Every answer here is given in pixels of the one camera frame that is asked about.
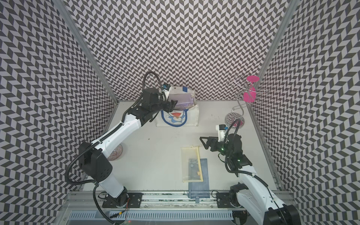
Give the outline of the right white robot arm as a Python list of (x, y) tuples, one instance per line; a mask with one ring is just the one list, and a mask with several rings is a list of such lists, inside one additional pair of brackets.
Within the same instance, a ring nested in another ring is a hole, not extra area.
[(238, 135), (240, 123), (241, 119), (235, 119), (230, 126), (220, 124), (216, 127), (217, 137), (199, 138), (206, 150), (225, 157), (226, 171), (239, 179), (229, 190), (231, 204), (243, 207), (259, 225), (300, 225), (296, 207), (286, 204), (270, 190), (244, 154), (242, 137)]

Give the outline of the white canvas bag blue handles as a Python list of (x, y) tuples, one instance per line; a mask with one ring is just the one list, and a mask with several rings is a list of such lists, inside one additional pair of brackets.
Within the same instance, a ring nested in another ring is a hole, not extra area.
[(170, 94), (191, 93), (194, 98), (195, 105), (190, 109), (173, 110), (172, 112), (161, 111), (156, 117), (157, 127), (175, 127), (182, 126), (196, 127), (199, 121), (199, 105), (196, 100), (196, 92), (187, 87), (174, 87), (170, 89)]

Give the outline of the small grey blue pouch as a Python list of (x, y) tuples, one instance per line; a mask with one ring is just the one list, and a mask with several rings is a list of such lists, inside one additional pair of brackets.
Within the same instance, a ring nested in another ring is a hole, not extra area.
[(188, 197), (195, 199), (210, 198), (210, 185), (207, 159), (190, 159), (188, 161)]

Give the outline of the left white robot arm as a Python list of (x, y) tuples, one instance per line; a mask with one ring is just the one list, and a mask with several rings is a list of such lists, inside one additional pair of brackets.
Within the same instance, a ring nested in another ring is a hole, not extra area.
[[(121, 121), (100, 138), (80, 146), (79, 155), (70, 163), (65, 171), (65, 181), (71, 185), (93, 183), (100, 186), (117, 207), (123, 207), (129, 201), (127, 189), (115, 178), (113, 166), (108, 160), (112, 152), (128, 136), (152, 122), (161, 111), (172, 112), (177, 104), (176, 100), (169, 100), (172, 86), (163, 83), (160, 88), (146, 88), (145, 82), (149, 75), (154, 75), (159, 81), (159, 75), (149, 71), (142, 80), (142, 93), (135, 103), (123, 114)], [(75, 163), (91, 180), (73, 181), (70, 171)]]

